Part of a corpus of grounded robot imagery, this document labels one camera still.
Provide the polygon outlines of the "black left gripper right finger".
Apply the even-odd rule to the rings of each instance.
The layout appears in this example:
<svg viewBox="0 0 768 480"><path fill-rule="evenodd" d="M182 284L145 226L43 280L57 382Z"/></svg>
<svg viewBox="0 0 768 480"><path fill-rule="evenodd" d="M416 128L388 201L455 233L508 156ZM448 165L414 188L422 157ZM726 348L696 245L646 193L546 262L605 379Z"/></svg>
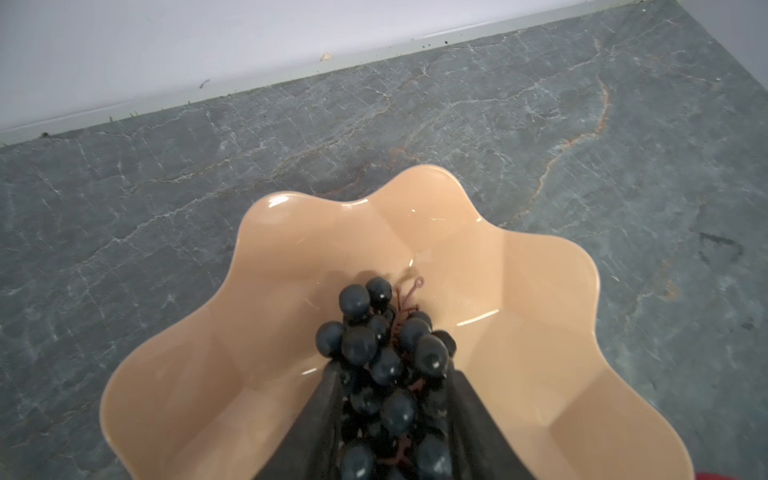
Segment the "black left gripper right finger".
<svg viewBox="0 0 768 480"><path fill-rule="evenodd" d="M448 373L448 423L455 479L534 479L457 370Z"/></svg>

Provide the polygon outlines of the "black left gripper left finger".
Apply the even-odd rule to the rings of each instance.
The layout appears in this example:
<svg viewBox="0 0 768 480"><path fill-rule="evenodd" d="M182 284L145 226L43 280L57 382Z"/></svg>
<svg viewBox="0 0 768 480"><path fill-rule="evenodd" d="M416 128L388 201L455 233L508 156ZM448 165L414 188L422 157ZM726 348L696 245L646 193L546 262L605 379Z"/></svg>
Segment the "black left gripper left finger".
<svg viewBox="0 0 768 480"><path fill-rule="evenodd" d="M254 480L337 479L343 385L329 363L320 382Z"/></svg>

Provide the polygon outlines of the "dark purple fake grape bunch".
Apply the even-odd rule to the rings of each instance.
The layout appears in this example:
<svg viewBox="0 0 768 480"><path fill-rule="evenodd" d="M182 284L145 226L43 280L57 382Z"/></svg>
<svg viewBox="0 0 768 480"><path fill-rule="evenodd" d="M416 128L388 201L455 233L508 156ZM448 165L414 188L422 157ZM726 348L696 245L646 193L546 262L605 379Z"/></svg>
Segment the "dark purple fake grape bunch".
<svg viewBox="0 0 768 480"><path fill-rule="evenodd" d="M381 276L344 287L342 318L315 347L340 383L329 471L334 479L453 479L447 377L457 350L404 291Z"/></svg>

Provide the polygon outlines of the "beige wavy fruit bowl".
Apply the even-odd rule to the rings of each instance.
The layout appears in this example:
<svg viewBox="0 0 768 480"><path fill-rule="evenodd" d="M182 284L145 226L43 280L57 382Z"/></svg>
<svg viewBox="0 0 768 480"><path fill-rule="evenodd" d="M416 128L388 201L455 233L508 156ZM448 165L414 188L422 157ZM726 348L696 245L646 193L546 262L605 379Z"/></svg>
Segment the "beige wavy fruit bowl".
<svg viewBox="0 0 768 480"><path fill-rule="evenodd" d="M492 225L430 165L352 202L279 192L248 210L216 294L106 386L101 428L129 474L253 477L318 384L318 326L374 276L424 278L414 302L456 340L456 367L535 477L693 477L674 428L599 349L587 252Z"/></svg>

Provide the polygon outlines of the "red fake fruit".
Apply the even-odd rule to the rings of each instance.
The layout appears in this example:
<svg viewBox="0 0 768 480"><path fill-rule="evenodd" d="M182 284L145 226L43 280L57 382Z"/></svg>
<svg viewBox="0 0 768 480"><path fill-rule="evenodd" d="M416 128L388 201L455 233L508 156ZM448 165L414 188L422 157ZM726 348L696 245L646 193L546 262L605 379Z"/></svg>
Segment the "red fake fruit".
<svg viewBox="0 0 768 480"><path fill-rule="evenodd" d="M736 478L716 473L698 472L695 475L695 480L736 480Z"/></svg>

